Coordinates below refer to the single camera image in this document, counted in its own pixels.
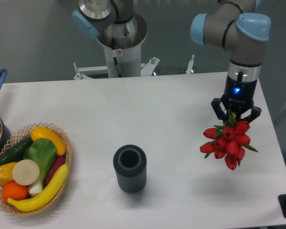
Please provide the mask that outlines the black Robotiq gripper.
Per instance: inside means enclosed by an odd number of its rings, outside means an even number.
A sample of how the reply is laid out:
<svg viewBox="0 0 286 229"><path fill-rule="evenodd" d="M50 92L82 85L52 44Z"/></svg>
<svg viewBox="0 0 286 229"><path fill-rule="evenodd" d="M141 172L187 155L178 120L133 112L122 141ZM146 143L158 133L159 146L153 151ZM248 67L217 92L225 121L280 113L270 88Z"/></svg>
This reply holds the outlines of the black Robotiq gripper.
<svg viewBox="0 0 286 229"><path fill-rule="evenodd" d="M251 109L250 115L243 117L240 121L252 122L261 114L261 108L253 106L253 97L255 93L257 80L252 82L237 82L235 79L227 76L224 94L220 98L214 98L211 106L219 120L228 121L227 111L224 111L220 104L226 110L241 116Z"/></svg>

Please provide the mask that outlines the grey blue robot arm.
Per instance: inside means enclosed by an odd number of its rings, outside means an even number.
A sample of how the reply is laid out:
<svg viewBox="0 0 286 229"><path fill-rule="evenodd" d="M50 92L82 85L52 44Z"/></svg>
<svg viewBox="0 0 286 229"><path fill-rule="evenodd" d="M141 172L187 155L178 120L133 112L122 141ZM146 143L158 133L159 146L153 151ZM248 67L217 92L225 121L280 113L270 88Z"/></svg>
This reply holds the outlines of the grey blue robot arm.
<svg viewBox="0 0 286 229"><path fill-rule="evenodd" d="M190 27L191 39L231 52L224 94L211 105L218 119L251 122L260 116L253 96L260 74L271 20L255 13L257 0L221 0L213 14L198 14ZM156 62L141 64L141 44L147 24L133 10L131 0L81 0L72 20L87 37L104 48L108 76L151 75Z"/></svg>

